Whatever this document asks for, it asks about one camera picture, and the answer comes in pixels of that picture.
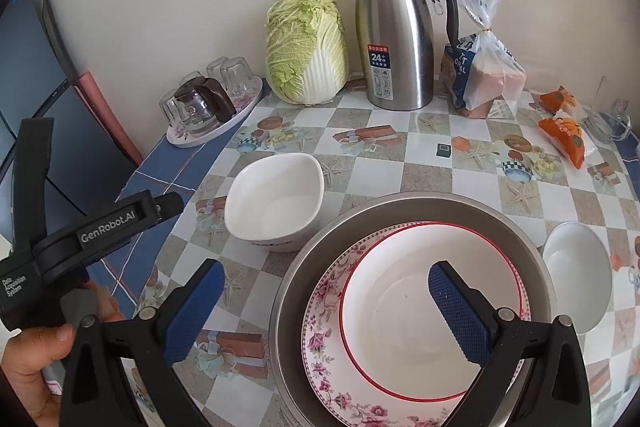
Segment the checkered tablecloth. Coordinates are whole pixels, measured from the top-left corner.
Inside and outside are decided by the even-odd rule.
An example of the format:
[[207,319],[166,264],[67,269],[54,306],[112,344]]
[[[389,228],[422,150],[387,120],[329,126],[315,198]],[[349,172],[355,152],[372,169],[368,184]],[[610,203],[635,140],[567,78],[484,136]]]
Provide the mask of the checkered tablecloth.
[[[533,102],[525,91],[513,120],[472,120],[459,116],[445,96],[416,111],[390,112],[374,107],[361,90],[346,89],[330,103],[314,107],[293,106],[270,95],[242,127],[225,137],[224,142],[230,140],[224,147],[222,140],[209,145],[215,151],[206,153],[208,166],[206,158],[198,158],[202,150],[187,161],[181,156],[179,161],[143,166],[137,173],[140,179],[158,184],[157,193],[180,191],[188,202],[185,211],[170,224],[173,229],[161,248],[158,238],[145,239],[143,234],[133,248],[98,266],[108,277],[99,275],[107,277],[114,295],[130,307],[159,305],[204,259],[218,259],[225,267],[225,292],[205,329],[213,336],[215,331],[261,334],[266,373],[252,376],[251,371],[225,366],[222,359],[215,365],[206,343],[194,346],[174,369],[212,425],[286,426],[290,420],[275,388],[267,338],[271,305],[295,254],[271,253],[226,231],[224,200],[242,168],[277,153],[315,156],[325,181],[323,224],[372,198],[412,190],[453,192],[481,201],[513,220],[538,247],[560,222],[580,221],[601,238],[614,265],[609,309],[593,331],[580,336],[593,423],[608,427],[640,384],[640,205],[615,147],[597,144],[586,165],[576,170],[538,128],[543,117],[530,106]],[[533,168],[523,166],[534,179],[521,182],[505,175],[506,169],[522,165],[517,155],[510,159],[513,165],[489,161],[496,146],[505,142],[516,149],[528,143],[544,160]],[[635,151],[625,156],[636,168]],[[166,177],[158,173],[170,168],[165,163],[172,165],[171,182],[161,181]],[[197,176],[190,170],[204,176],[196,187]],[[130,185],[126,190],[139,189],[135,179]],[[140,241],[149,245],[141,249]],[[138,398],[148,403],[141,390]]]

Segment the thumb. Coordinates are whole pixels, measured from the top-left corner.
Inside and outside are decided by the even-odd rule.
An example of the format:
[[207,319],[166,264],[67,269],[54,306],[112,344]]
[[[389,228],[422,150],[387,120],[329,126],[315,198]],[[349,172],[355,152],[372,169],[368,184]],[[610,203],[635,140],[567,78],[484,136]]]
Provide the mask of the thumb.
[[74,328],[30,328],[9,339],[2,358],[2,368],[17,375],[32,375],[55,360],[64,359],[75,338]]

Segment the red rim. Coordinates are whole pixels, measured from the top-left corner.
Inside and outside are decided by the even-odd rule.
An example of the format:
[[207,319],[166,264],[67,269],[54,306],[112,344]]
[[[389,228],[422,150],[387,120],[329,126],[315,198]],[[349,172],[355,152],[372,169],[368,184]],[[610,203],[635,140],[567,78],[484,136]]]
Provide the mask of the red rim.
[[507,263],[507,266],[510,268],[511,274],[513,275],[513,280],[514,280],[514,282],[516,284],[516,288],[518,289],[518,306],[519,306],[518,316],[519,317],[522,316],[522,312],[523,312],[523,309],[522,309],[522,292],[520,291],[520,285],[518,284],[519,275],[516,273],[515,267],[510,263],[508,257],[502,252],[502,250],[500,248],[498,248],[498,246],[493,241],[491,241],[491,239],[489,239],[487,237],[484,237],[484,235],[482,235],[479,232],[476,232],[476,230],[471,230],[471,229],[468,229],[467,227],[463,227],[462,225],[457,225],[455,223],[445,223],[443,221],[430,221],[428,223],[416,223],[414,225],[410,225],[408,227],[404,227],[404,229],[395,230],[395,231],[391,232],[390,234],[385,235],[385,237],[383,237],[382,239],[380,239],[376,243],[374,243],[369,248],[369,250],[367,250],[364,254],[362,254],[362,257],[355,264],[355,266],[351,270],[351,273],[347,277],[346,282],[344,283],[344,290],[343,290],[343,293],[342,293],[342,298],[340,299],[340,313],[339,313],[339,317],[338,317],[338,323],[339,323],[339,326],[340,326],[340,337],[342,338],[342,345],[344,346],[344,349],[347,352],[347,356],[350,358],[351,363],[353,363],[354,367],[358,370],[358,372],[371,385],[373,385],[374,387],[377,387],[380,391],[382,391],[383,393],[388,394],[389,396],[393,396],[395,398],[399,398],[399,399],[402,399],[402,400],[407,400],[407,401],[410,401],[410,402],[420,402],[420,403],[443,402],[443,401],[451,400],[451,399],[457,398],[459,396],[463,396],[466,393],[466,389],[464,391],[460,392],[460,393],[452,394],[451,396],[444,396],[442,398],[414,398],[414,397],[411,397],[411,396],[403,396],[402,394],[394,393],[393,391],[390,391],[389,389],[386,389],[385,387],[383,387],[380,384],[378,384],[377,382],[375,382],[369,375],[367,375],[367,373],[364,372],[363,368],[360,367],[360,365],[356,361],[355,357],[351,353],[351,349],[349,349],[349,344],[347,343],[347,339],[344,336],[344,328],[342,326],[342,304],[344,302],[344,298],[347,295],[347,290],[349,288],[349,283],[351,282],[351,276],[355,273],[355,271],[358,269],[358,266],[360,265],[360,263],[362,263],[362,260],[369,254],[369,252],[371,250],[373,250],[375,247],[377,247],[377,245],[379,245],[380,243],[382,243],[386,239],[389,239],[389,237],[391,237],[392,235],[396,235],[396,233],[404,232],[405,230],[409,230],[409,229],[414,229],[415,227],[426,227],[428,225],[448,225],[450,227],[456,227],[457,229],[463,229],[463,230],[466,230],[467,232],[471,232],[471,233],[477,235],[478,237],[481,237],[487,243],[489,243],[492,247],[494,247],[495,250],[497,250],[498,253],[500,253],[500,255],[504,259],[505,263]]

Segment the black lid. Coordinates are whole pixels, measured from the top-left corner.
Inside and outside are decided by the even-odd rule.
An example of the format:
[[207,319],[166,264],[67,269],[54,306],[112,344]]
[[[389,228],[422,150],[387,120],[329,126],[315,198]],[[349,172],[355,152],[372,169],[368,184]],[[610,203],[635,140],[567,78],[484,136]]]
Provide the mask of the black lid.
[[190,78],[184,84],[182,84],[178,89],[175,90],[174,97],[182,98],[186,95],[193,96],[196,91],[195,87],[202,86],[206,81],[207,79],[204,78],[204,76],[202,76],[201,74],[199,74],[198,76],[194,76],[193,78]]

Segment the floral plate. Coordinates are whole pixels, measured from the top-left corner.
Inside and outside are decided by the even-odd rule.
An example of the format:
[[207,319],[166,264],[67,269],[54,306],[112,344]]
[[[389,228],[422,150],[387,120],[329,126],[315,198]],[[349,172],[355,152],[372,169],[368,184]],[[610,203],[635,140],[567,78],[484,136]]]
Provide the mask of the floral plate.
[[[384,393],[357,371],[340,337],[340,300],[353,269],[362,256],[387,235],[417,224],[394,225],[358,241],[326,270],[306,306],[302,329],[306,376],[327,410],[347,426],[440,427],[462,398],[457,395],[446,400],[415,402]],[[524,284],[511,262],[508,259],[507,262],[522,295],[521,318],[530,320]]]

